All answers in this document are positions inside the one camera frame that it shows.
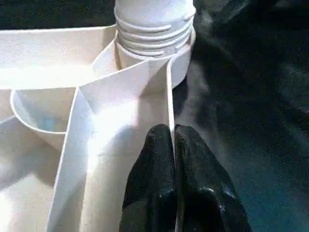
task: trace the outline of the white cylindrical spout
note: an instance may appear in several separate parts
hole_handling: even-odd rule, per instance
[[[119,42],[142,56],[172,55],[189,39],[195,12],[192,0],[116,0]]]

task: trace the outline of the dark background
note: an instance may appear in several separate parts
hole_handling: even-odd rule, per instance
[[[173,91],[176,122],[193,126],[226,168],[254,232],[308,232],[307,1],[281,1],[210,34],[226,3],[195,1],[197,42]],[[113,0],[0,0],[0,29],[111,25],[113,7]]]

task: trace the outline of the plastic compartment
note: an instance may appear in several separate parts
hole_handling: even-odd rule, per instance
[[[25,126],[61,150],[74,93],[75,88],[15,90],[11,106]]]
[[[44,231],[60,153],[14,116],[0,131],[0,231]]]
[[[154,80],[149,68],[144,61],[76,94],[48,232],[118,231],[126,179],[148,130],[174,126],[171,82],[166,72]]]
[[[75,87],[93,81],[92,64],[115,33],[115,25],[0,31],[0,88]]]
[[[165,123],[173,132],[172,86],[195,32],[176,57],[157,59],[125,50],[114,26],[0,39],[0,87],[13,89],[0,90],[0,231],[118,231],[147,131]]]

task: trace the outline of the white plastic cup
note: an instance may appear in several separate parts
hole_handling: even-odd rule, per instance
[[[57,150],[62,149],[75,88],[14,90],[15,116]]]

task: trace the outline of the white plastic part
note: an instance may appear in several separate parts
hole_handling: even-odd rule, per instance
[[[61,151],[74,92],[74,88],[15,90],[11,106],[20,122]]]
[[[60,153],[12,116],[0,123],[0,231],[42,232]]]
[[[173,133],[172,88],[195,32],[153,58],[124,48],[115,28],[0,31],[0,172],[24,174],[0,177],[0,231],[118,231],[147,131]]]
[[[175,54],[190,37],[195,12],[192,0],[116,0],[119,41],[141,56]]]

